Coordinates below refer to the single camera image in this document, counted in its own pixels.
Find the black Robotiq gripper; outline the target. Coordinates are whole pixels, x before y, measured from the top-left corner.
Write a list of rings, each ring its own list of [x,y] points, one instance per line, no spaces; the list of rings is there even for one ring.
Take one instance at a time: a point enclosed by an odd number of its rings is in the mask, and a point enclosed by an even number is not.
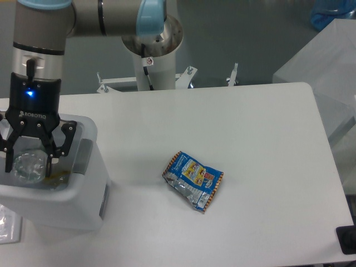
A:
[[[60,120],[58,107],[61,80],[29,80],[11,73],[9,107],[5,118],[13,130],[7,140],[1,136],[1,151],[6,154],[5,172],[11,172],[14,144],[19,136],[38,137],[47,154],[45,177],[50,177],[52,160],[68,156],[77,130],[77,122]],[[21,122],[24,129],[20,133]]]

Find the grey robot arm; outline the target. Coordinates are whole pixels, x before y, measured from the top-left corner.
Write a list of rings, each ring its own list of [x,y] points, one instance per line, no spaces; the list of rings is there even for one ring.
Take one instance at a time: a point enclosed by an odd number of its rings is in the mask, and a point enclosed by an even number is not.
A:
[[[1,139],[5,172],[12,171],[19,137],[39,139],[52,160],[67,156],[75,121],[58,113],[66,39],[70,36],[153,36],[164,30],[165,1],[17,1],[9,106],[11,133]]]

